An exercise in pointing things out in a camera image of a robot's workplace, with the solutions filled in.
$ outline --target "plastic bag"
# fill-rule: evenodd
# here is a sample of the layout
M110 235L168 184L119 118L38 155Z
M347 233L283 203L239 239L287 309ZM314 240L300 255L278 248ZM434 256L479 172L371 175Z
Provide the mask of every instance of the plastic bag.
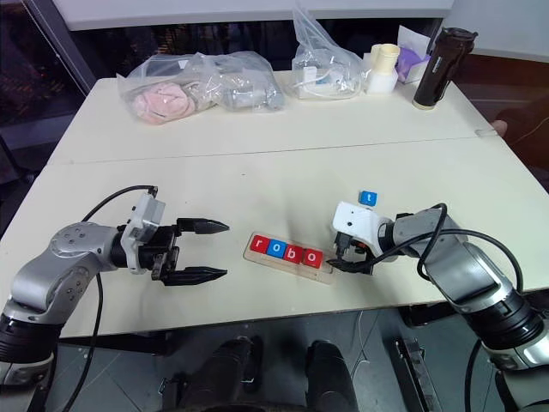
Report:
M184 74L183 68L191 58L156 55L127 77L117 75L118 93L128 109L150 124L163 124L211 107L197 79Z
M362 90L362 60L339 47L299 3L293 9L299 42L291 90L300 99L348 99Z
M271 65L253 51L219 56L197 53L185 66L184 76L196 78L201 95L230 111L284 106Z

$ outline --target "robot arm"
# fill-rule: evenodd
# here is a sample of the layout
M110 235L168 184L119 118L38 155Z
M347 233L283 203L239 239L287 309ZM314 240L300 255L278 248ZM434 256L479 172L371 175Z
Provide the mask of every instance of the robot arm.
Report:
M338 232L338 258L329 262L340 270L371 274L369 261L375 263L376 258L396 246L433 233L441 213L440 209L427 209L414 215L398 215L392 221L370 209L342 202L333 220ZM525 408L545 401L545 384L549 383L547 324L478 246L469 243L467 236L452 233L452 229L459 229L454 221L445 217L442 229L424 262L428 279L482 341L492 363L502 371L516 406ZM430 239L426 236L402 248L399 254L420 258ZM366 260L344 260L350 245L366 249Z
M160 226L165 204L154 194L141 196L125 226L82 221L61 229L15 275L0 315L0 387L36 384L46 375L61 329L100 272L151 270L153 280L166 286L194 285L226 274L203 266L176 270L175 241L183 232L218 233L229 227L207 219Z

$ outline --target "black thermos bottle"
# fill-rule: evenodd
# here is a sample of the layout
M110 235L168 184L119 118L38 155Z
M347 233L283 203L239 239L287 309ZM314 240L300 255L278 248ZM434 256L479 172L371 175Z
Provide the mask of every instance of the black thermos bottle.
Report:
M444 90L452 80L463 58L474 48L474 38L462 28L444 28L435 41L435 50L413 97L413 105L431 110L443 98Z

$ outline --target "grey floor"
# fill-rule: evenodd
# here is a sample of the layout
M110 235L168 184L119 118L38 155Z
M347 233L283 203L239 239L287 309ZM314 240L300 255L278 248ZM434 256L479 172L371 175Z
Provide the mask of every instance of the grey floor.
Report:
M192 373L225 340L254 335L265 342L264 381L254 397L305 404L306 348L316 339L330 340L340 348L352 370L360 357L358 320L359 312L346 312L182 330L181 346L168 357L99 349L73 410L159 410L158 388L162 378L179 372ZM360 410L407 410L383 344L399 334L417 337L425 348L425 362L443 410L462 411L463 376L474 343L473 334L458 317L410 330L403 326L395 309L364 312L360 319L360 335L368 357L368 363L360 363L353 380ZM86 355L85 348L60 348L47 412L62 409L80 376ZM492 381L492 366L481 354L473 377L473 411L504 410Z

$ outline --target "clear plastic bag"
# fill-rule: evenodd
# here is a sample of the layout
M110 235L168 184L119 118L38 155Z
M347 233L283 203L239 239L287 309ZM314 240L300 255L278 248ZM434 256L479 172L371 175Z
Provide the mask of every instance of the clear plastic bag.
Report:
M197 53L185 66L184 76L197 79L201 95L230 111L273 111L284 106L271 65L253 51Z
M293 94L300 99L348 99L362 90L362 60L339 47L299 3L293 9L299 42L292 60Z
M184 73L191 58L159 54L127 77L117 75L118 93L128 109L147 123L163 124L211 107L197 79Z

